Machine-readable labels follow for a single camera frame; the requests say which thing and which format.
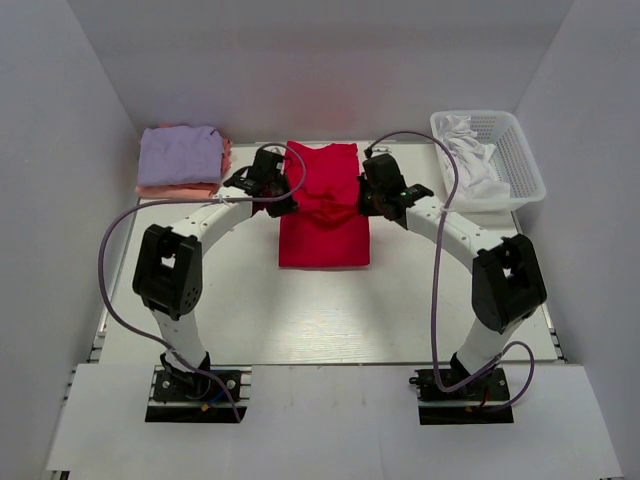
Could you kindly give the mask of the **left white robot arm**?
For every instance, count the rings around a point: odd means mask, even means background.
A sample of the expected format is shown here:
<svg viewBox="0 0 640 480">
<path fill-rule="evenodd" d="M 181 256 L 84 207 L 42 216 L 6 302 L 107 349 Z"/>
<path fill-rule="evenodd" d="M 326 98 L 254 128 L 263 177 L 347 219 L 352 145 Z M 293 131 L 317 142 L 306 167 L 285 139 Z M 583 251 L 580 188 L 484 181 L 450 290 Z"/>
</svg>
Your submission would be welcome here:
<svg viewBox="0 0 640 480">
<path fill-rule="evenodd" d="M 195 319 L 203 292 L 204 256 L 261 210 L 273 218 L 297 210 L 285 164 L 283 154 L 261 148 L 250 166 L 223 183 L 219 203 L 202 206 L 170 226 L 153 224 L 144 232 L 133 291 L 151 311 L 167 344 L 161 355 L 164 370 L 189 399 L 204 397 L 214 384 Z"/>
</svg>

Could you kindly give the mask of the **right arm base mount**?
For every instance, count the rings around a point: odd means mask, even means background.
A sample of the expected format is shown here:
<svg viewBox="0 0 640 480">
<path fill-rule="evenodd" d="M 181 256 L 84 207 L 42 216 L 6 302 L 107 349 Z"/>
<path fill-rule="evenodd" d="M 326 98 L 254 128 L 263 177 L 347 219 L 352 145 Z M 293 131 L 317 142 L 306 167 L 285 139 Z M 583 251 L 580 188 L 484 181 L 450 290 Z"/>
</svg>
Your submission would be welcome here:
<svg viewBox="0 0 640 480">
<path fill-rule="evenodd" d="M 409 385 L 417 394 L 422 426 L 497 425 L 514 422 L 506 375 L 497 368 L 461 389 L 446 393 L 438 388 L 434 370 L 416 370 Z"/>
</svg>

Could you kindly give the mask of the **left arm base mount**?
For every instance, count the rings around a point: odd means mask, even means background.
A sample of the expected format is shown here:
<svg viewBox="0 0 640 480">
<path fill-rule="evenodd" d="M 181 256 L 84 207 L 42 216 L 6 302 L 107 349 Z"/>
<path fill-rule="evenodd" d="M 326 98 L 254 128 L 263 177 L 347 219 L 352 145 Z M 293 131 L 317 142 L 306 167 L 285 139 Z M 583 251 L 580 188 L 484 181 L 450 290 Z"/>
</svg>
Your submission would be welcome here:
<svg viewBox="0 0 640 480">
<path fill-rule="evenodd" d="M 250 367 L 223 367 L 213 370 L 231 394 L 239 418 L 249 406 Z M 204 378 L 198 385 L 189 385 L 157 365 L 152 376 L 147 401 L 146 423 L 236 424 L 237 418 L 223 389 L 213 380 Z"/>
</svg>

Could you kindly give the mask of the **red t-shirt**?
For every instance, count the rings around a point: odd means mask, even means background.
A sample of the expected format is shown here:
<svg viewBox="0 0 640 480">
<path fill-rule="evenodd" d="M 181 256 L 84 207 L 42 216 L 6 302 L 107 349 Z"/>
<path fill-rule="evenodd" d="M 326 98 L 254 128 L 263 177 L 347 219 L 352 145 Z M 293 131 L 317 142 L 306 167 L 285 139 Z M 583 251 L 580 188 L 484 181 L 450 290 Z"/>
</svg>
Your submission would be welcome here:
<svg viewBox="0 0 640 480">
<path fill-rule="evenodd" d="M 278 265 L 352 269 L 371 262 L 369 219 L 359 214 L 360 159 L 354 143 L 310 148 L 289 141 L 286 176 L 300 188 L 297 210 L 280 221 Z"/>
</svg>

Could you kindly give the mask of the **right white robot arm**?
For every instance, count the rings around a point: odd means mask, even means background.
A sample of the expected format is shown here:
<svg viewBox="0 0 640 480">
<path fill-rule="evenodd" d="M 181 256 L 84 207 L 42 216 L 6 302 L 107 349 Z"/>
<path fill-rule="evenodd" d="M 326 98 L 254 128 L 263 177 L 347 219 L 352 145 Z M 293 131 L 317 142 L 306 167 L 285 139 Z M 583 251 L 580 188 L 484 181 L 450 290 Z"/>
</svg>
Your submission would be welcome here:
<svg viewBox="0 0 640 480">
<path fill-rule="evenodd" d="M 410 186 L 395 158 L 365 151 L 359 176 L 360 211 L 382 216 L 435 245 L 431 300 L 439 298 L 439 264 L 448 253 L 471 274 L 471 305 L 475 315 L 462 346 L 449 363 L 445 383 L 433 344 L 433 382 L 445 395 L 472 399 L 488 385 L 487 375 L 517 346 L 513 335 L 547 300 L 536 252 L 523 234 L 500 236 L 473 223 L 440 202 L 423 185 Z"/>
</svg>

